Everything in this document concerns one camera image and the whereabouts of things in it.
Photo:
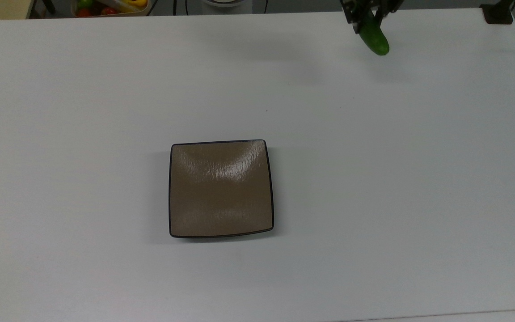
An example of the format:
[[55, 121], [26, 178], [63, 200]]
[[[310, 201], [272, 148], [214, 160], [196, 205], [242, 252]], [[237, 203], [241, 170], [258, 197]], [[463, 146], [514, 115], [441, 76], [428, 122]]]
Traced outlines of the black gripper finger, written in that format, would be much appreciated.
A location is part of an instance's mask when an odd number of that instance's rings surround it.
[[378, 24], [390, 13], [395, 13], [403, 4], [404, 0], [374, 0], [373, 8], [376, 9], [375, 19]]
[[341, 0], [341, 7], [347, 23], [352, 26], [355, 34], [359, 34], [360, 27], [362, 26], [362, 1]]

